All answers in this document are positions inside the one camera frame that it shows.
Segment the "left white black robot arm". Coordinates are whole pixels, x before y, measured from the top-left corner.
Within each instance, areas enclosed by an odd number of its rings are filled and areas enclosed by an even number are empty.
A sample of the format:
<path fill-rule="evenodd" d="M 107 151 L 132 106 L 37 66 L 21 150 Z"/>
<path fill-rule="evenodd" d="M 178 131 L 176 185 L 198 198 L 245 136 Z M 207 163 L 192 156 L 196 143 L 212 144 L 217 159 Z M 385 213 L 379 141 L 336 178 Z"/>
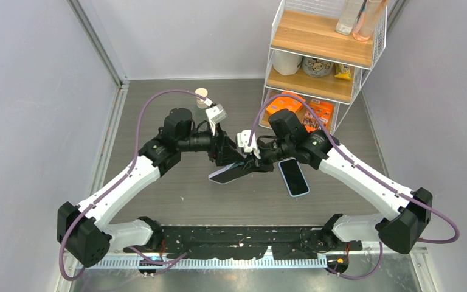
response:
<path fill-rule="evenodd" d="M 64 203 L 57 212 L 57 240 L 62 250 L 85 268 L 115 249 L 141 246 L 148 252 L 157 251 L 162 236 L 154 220 L 140 217 L 121 224 L 111 224 L 111 220 L 141 190 L 179 163 L 183 152 L 205 152 L 217 166 L 244 159 L 220 127 L 226 118 L 223 107 L 214 105 L 205 114 L 207 128 L 200 131 L 190 110 L 172 109 L 158 134 L 136 150 L 133 160 L 105 187 L 78 204 Z"/>

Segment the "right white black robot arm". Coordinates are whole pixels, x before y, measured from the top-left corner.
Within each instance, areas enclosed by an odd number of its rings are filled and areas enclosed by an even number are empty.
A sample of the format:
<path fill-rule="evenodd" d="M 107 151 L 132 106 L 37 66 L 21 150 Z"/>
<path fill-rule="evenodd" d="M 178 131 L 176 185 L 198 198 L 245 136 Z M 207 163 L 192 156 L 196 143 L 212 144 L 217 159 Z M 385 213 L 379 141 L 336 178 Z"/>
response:
<path fill-rule="evenodd" d="M 350 153 L 322 130 L 307 132 L 296 114 L 287 109 L 270 116 L 274 140 L 258 144 L 258 154 L 246 155 L 224 168 L 215 181 L 229 183 L 254 172 L 270 172 L 275 162 L 295 159 L 330 175 L 362 196 L 375 215 L 333 215 L 324 225 L 323 243 L 339 249 L 351 241 L 381 241 L 391 250 L 408 254 L 431 219 L 432 194 L 393 182 Z"/>

